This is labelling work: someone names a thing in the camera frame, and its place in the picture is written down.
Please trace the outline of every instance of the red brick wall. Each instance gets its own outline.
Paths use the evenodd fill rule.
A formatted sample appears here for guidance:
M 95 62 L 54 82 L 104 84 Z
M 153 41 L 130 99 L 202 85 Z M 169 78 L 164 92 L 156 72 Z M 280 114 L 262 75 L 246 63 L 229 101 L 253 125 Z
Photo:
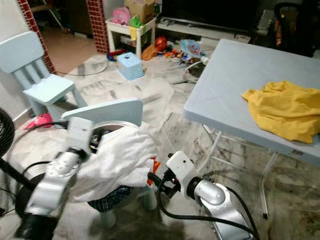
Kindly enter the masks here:
M 22 10 L 22 13 L 24 15 L 24 18 L 29 26 L 29 29 L 31 31 L 34 31 L 36 32 L 36 34 L 38 34 L 38 37 L 41 41 L 41 44 L 42 44 L 42 47 L 44 49 L 44 55 L 43 55 L 43 60 L 45 62 L 45 65 L 46 67 L 48 68 L 48 70 L 50 71 L 50 73 L 56 73 L 56 69 L 54 67 L 54 65 L 52 64 L 50 58 L 49 58 L 49 55 L 48 55 L 48 50 L 47 50 L 47 46 L 44 42 L 44 39 L 39 31 L 39 28 L 36 24 L 36 21 L 34 19 L 34 16 L 30 10 L 30 7 L 29 7 L 29 4 L 28 4 L 28 1 L 27 0 L 17 0 L 21 10 Z
M 98 53 L 109 53 L 107 26 L 103 0 L 86 0 L 95 47 Z

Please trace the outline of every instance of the chair backrest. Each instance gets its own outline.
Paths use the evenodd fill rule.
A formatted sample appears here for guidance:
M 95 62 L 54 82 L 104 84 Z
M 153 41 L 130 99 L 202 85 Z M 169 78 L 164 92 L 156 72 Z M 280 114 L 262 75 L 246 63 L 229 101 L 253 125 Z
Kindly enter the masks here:
M 107 121 L 125 121 L 140 126 L 142 123 L 143 103 L 139 98 L 128 98 L 85 106 L 62 114 L 61 119 L 78 117 L 99 124 Z
M 42 56 L 44 49 L 34 31 L 0 42 L 0 69 L 12 73 L 26 90 L 49 76 Z

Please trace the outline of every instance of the cardboard box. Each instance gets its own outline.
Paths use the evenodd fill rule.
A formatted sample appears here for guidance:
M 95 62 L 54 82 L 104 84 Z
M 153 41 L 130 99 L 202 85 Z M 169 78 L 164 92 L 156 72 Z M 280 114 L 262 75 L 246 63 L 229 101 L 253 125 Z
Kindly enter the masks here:
M 129 8 L 131 17 L 139 16 L 144 24 L 155 16 L 155 0 L 125 0 L 124 5 Z

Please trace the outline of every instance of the pink object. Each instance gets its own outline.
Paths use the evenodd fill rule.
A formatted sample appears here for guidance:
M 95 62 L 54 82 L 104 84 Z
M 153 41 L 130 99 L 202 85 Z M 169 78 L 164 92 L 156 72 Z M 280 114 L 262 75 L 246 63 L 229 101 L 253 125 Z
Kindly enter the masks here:
M 41 124 L 52 123 L 53 119 L 50 113 L 43 113 L 34 118 L 24 129 L 30 129 Z M 43 128 L 50 128 L 52 124 L 44 125 Z
M 118 7 L 112 11 L 112 22 L 121 25 L 130 25 L 130 12 L 125 6 Z

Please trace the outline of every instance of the plaid shorts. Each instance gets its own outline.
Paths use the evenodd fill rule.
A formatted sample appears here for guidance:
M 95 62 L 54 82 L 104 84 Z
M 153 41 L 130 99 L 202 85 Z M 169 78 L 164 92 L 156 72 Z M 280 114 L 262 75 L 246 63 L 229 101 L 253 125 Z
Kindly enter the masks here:
M 134 187 L 132 186 L 122 185 L 103 198 L 88 201 L 88 204 L 99 212 L 108 212 L 121 203 L 121 201 L 133 191 L 133 189 Z

